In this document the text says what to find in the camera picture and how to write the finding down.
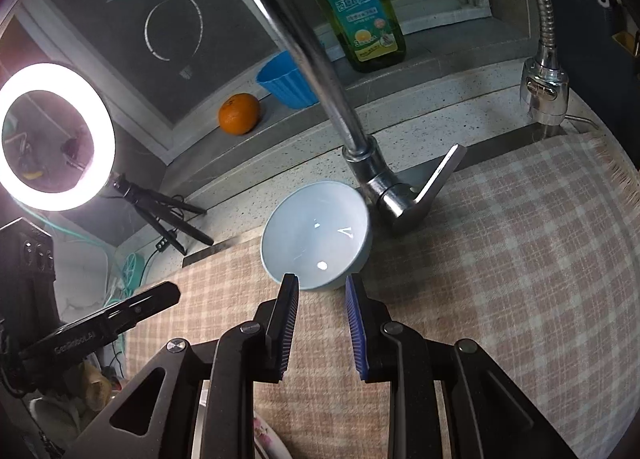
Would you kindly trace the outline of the left gloved hand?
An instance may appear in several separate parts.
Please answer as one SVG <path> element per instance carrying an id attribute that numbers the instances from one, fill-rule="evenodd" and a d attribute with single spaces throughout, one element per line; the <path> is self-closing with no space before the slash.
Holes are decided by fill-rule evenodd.
<path id="1" fill-rule="evenodd" d="M 111 400 L 112 383 L 90 361 L 63 375 L 63 393 L 48 390 L 27 404 L 44 436 L 62 450 L 70 446 Z"/>

